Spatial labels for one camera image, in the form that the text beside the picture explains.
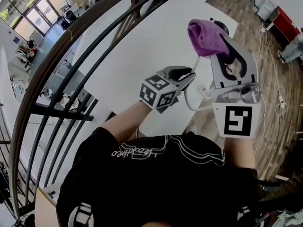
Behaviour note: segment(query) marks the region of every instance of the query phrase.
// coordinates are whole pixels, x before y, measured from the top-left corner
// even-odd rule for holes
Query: curved handrail
[[[15,169],[18,168],[22,140],[27,127],[27,122],[31,115],[31,109],[36,103],[38,96],[48,78],[51,76],[51,73],[68,49],[95,21],[97,21],[97,19],[120,1],[122,0],[102,0],[79,17],[49,51],[27,88],[15,121],[9,155],[9,188],[13,209],[17,218],[19,218],[19,209],[15,204],[18,202],[17,182],[14,181],[17,177]]]

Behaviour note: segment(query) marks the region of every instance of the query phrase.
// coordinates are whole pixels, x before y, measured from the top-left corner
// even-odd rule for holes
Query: black t-shirt
[[[259,198],[257,172],[234,168],[211,140],[193,134],[138,138],[118,145],[97,128],[79,147],[57,202],[61,226],[82,202],[95,226],[236,226]]]

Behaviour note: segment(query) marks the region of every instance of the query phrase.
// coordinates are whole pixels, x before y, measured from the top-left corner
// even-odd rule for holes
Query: desk
[[[268,19],[272,23],[266,28],[266,30],[268,31],[273,25],[275,25],[289,42],[292,42],[300,33],[299,29],[293,25],[291,19],[280,7],[277,7]]]
[[[85,85],[85,89],[114,113],[120,113],[139,100],[141,82],[166,66],[192,67],[197,54],[187,35],[191,19],[222,21],[233,37],[237,22],[202,0],[169,0],[144,19],[105,58]],[[196,78],[188,88],[193,106],[202,97],[197,88],[213,81],[209,59],[201,58]],[[140,126],[146,136],[181,134],[193,117],[184,100],[163,114],[151,112]]]

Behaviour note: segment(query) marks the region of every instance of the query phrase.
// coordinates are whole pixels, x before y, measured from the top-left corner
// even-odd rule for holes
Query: metal railing
[[[11,201],[15,216],[17,219],[20,219],[20,209],[18,207],[18,194],[17,194],[17,181],[18,181],[18,164],[19,164],[19,156],[22,141],[25,135],[25,130],[27,127],[27,123],[31,114],[40,114],[43,115],[42,121],[39,125],[39,129],[37,131],[34,144],[31,150],[29,163],[27,166],[27,176],[26,176],[26,189],[25,189],[25,205],[29,205],[28,201],[28,193],[29,193],[29,183],[32,181],[31,179],[31,171],[33,167],[34,157],[36,154],[36,150],[41,139],[42,133],[45,129],[46,123],[49,117],[57,117],[58,121],[54,127],[54,130],[49,138],[47,146],[45,148],[41,165],[39,167],[39,171],[37,174],[37,179],[34,188],[34,201],[36,198],[37,187],[39,186],[42,171],[45,166],[46,158],[50,152],[51,146],[54,142],[54,139],[61,127],[61,124],[64,119],[71,119],[69,122],[69,126],[67,127],[64,135],[61,138],[59,146],[56,150],[56,153],[52,159],[50,164],[50,168],[48,169],[46,180],[44,183],[44,187],[46,187],[50,181],[50,177],[55,165],[56,160],[58,159],[59,153],[62,150],[62,147],[72,129],[75,125],[76,121],[80,121],[78,127],[76,128],[73,136],[71,137],[70,142],[68,143],[63,156],[59,162],[59,165],[56,169],[54,177],[52,179],[52,183],[55,182],[58,173],[61,169],[61,166],[67,156],[69,149],[71,148],[75,138],[77,137],[79,131],[86,121],[91,121],[93,116],[90,115],[94,106],[97,104],[97,100],[94,99],[93,103],[90,104],[86,113],[81,113],[81,106],[77,110],[77,112],[70,112],[72,104],[78,97],[81,90],[83,90],[85,83],[88,81],[90,76],[94,73],[97,67],[101,64],[101,62],[108,56],[108,54],[119,44],[119,42],[131,31],[133,30],[143,19],[145,19],[149,14],[151,14],[154,10],[160,7],[163,3],[168,0],[160,0],[155,6],[149,8],[147,12],[139,17],[138,10],[142,7],[143,4],[147,3],[150,0],[131,0],[132,6],[120,17],[118,17],[108,28],[106,28],[95,40],[94,42],[85,50],[85,52],[80,56],[80,58],[76,61],[73,67],[70,69],[67,76],[62,81],[59,88],[56,90],[53,95],[51,102],[48,106],[41,105],[36,103],[37,98],[42,91],[45,83],[51,76],[53,70],[61,61],[62,57],[66,54],[68,49],[76,42],[76,40],[87,30],[97,19],[99,19],[102,15],[104,15],[107,11],[109,11],[112,7],[118,4],[122,0],[102,0],[90,8],[86,13],[84,13],[81,17],[79,17],[76,22],[74,22],[61,37],[57,41],[57,43],[52,47],[50,52],[47,54],[46,58],[41,63],[40,67],[37,69],[34,74],[27,91],[24,95],[22,103],[19,108],[19,112],[16,118],[16,122],[14,125],[14,131],[11,140],[10,146],[10,155],[9,155],[9,189],[11,194]],[[105,52],[100,56],[100,58],[96,61],[96,63],[92,66],[89,72],[85,75],[83,80],[79,83],[78,87],[75,89],[73,95],[71,96],[69,102],[66,104],[63,110],[56,109],[57,100],[62,96],[63,90],[66,88],[68,83],[71,81],[75,73],[81,64],[87,59],[90,53],[98,46],[98,44],[111,32],[115,29],[119,24],[121,24],[128,16],[134,15],[136,19],[132,22],[131,25],[127,27],[117,38],[112,42],[112,44],[105,50]],[[82,106],[84,106],[91,98],[91,95],[88,94],[82,102]]]

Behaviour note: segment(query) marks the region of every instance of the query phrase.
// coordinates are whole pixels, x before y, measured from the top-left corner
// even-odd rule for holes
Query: purple cloth
[[[226,35],[218,25],[200,19],[190,20],[187,28],[188,36],[198,56],[209,56],[223,53],[227,57],[230,52],[220,34]]]

